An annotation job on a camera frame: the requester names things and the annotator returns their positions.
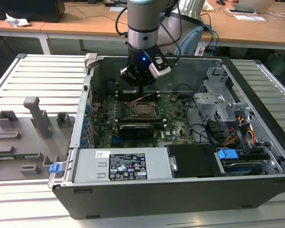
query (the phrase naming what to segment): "blue tab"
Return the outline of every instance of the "blue tab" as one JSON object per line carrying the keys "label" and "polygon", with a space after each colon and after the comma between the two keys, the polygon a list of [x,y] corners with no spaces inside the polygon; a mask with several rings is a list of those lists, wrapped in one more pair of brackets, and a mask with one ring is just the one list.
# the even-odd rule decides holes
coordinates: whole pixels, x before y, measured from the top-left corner
{"label": "blue tab", "polygon": [[62,164],[52,164],[49,167],[49,173],[62,173]]}
{"label": "blue tab", "polygon": [[233,149],[222,149],[218,151],[220,159],[238,159],[236,150]]}

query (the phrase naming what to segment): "computer case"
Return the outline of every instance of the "computer case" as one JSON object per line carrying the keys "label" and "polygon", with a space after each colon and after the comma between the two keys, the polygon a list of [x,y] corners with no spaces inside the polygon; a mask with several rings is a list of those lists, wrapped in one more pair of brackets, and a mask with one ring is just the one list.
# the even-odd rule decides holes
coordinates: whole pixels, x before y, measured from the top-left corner
{"label": "computer case", "polygon": [[0,20],[6,13],[28,21],[59,22],[65,12],[63,0],[0,0]]}

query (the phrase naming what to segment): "white label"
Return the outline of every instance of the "white label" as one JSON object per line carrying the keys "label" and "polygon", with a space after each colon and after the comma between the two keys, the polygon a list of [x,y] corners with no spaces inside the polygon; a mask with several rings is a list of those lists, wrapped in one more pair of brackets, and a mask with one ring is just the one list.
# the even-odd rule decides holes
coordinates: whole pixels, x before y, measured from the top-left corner
{"label": "white label", "polygon": [[13,157],[3,157],[3,158],[0,158],[0,160],[13,160],[14,158]]}
{"label": "white label", "polygon": [[108,158],[110,157],[111,151],[96,151],[96,158]]}
{"label": "white label", "polygon": [[137,176],[145,176],[145,175],[147,175],[146,172],[137,172]]}

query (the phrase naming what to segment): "warning label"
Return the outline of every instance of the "warning label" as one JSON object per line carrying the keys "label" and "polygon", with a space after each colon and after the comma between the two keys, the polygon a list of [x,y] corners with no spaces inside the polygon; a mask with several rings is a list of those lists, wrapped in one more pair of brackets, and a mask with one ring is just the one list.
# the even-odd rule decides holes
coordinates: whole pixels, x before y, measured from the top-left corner
{"label": "warning label", "polygon": [[110,154],[109,179],[111,181],[147,179],[144,153]]}

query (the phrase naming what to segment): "blue cable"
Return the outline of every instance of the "blue cable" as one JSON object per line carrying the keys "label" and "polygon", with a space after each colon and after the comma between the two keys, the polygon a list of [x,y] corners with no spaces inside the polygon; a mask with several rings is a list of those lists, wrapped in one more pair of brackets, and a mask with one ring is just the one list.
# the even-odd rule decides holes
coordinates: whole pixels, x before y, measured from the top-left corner
{"label": "blue cable", "polygon": [[216,39],[215,33],[212,31],[212,29],[211,29],[208,25],[206,25],[206,24],[204,24],[204,26],[205,26],[205,27],[212,33],[212,35],[214,36],[214,47],[213,47],[213,50],[212,50],[212,52],[211,52],[211,54],[210,54],[210,56],[212,56],[213,53],[214,53],[214,51],[215,51],[215,47],[216,47],[216,45],[217,45],[217,39]]}

